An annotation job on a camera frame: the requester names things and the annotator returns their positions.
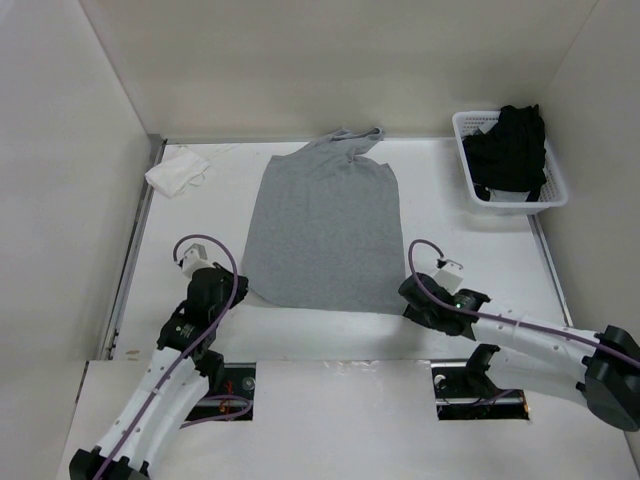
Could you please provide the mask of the grey tank top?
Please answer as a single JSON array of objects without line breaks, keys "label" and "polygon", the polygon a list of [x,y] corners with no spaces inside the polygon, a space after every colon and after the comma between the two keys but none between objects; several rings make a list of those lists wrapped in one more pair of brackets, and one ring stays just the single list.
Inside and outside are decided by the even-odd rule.
[{"label": "grey tank top", "polygon": [[398,183],[367,156],[383,137],[341,129],[271,157],[243,255],[258,296],[288,308],[402,312]]}]

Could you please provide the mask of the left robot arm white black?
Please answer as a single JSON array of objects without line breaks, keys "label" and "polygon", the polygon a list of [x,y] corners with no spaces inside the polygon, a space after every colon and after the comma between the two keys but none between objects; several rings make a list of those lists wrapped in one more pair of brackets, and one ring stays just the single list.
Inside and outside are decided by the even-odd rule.
[{"label": "left robot arm white black", "polygon": [[127,405],[72,479],[151,479],[187,416],[224,387],[224,357],[210,349],[221,318],[242,302],[249,279],[215,263],[190,274],[186,299],[163,325],[150,364]]}]

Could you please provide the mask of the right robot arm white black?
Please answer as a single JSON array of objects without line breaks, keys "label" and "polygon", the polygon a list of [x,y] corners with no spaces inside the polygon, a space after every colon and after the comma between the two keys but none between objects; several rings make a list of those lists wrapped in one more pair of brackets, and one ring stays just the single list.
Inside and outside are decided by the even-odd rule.
[{"label": "right robot arm white black", "polygon": [[583,406],[619,430],[638,431],[639,344],[626,330],[578,330],[517,316],[484,293],[450,293],[422,273],[398,293],[408,304],[406,318],[476,343],[463,380],[481,399],[497,390],[535,391]]}]

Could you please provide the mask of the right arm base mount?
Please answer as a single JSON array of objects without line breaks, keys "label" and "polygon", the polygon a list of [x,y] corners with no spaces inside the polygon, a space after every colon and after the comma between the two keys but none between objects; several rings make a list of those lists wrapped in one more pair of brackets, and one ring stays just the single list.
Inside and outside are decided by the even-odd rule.
[{"label": "right arm base mount", "polygon": [[521,390],[500,389],[488,377],[489,361],[500,351],[481,344],[466,360],[431,364],[436,414],[441,421],[528,420]]}]

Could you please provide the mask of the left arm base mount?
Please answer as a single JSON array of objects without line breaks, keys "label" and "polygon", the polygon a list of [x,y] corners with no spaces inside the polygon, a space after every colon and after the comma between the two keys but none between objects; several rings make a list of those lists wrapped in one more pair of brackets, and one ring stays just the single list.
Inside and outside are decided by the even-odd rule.
[{"label": "left arm base mount", "polygon": [[255,363],[228,363],[221,353],[209,351],[198,370],[208,379],[209,390],[186,417],[187,423],[253,419]]}]

